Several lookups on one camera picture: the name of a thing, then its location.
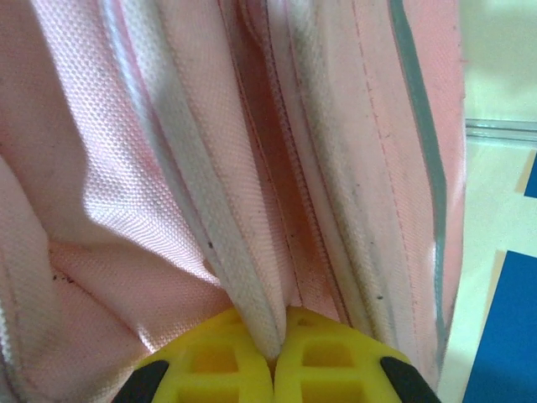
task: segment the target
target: blue surface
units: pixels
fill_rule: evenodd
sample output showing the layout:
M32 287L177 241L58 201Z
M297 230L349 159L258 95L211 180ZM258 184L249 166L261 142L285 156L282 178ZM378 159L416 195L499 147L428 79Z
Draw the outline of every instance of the blue surface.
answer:
M524 196L537 198L537 157L535 158L534 164L531 167L531 173L529 174L528 184L526 185Z
M511 251L464 396L485 402L537 402L537 259Z

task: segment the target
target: pink backpack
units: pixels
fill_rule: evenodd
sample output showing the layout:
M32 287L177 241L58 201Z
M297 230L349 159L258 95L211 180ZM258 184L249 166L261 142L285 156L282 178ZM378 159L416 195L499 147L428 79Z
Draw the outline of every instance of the pink backpack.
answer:
M234 305L433 388L461 270L457 1L0 2L0 400L109 401Z

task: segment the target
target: white floor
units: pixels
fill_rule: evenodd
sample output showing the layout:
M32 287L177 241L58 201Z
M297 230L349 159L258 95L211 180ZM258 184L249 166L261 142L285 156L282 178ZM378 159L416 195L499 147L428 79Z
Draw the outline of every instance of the white floor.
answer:
M537 257L537 199L524 196L535 150L468 143L464 260L441 377L443 403L461 403L507 250Z

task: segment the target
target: black plastic part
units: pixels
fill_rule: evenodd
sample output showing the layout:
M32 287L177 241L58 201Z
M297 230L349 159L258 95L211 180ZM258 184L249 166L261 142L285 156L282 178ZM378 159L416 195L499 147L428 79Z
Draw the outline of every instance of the black plastic part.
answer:
M416 368L394 357L380 359L401 403L441 403Z
M167 361L160 360L136 369L112 403L151 403L168 367Z

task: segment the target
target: yellow plastic object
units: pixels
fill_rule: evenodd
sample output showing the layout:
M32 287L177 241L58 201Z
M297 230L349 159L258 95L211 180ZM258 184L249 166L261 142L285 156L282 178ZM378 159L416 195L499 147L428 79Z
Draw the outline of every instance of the yellow plastic object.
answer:
M272 403L267 362L234 309L186 332L147 357L169 367L153 403Z
M290 308L274 378L276 403L400 403L380 365L400 352L304 308Z

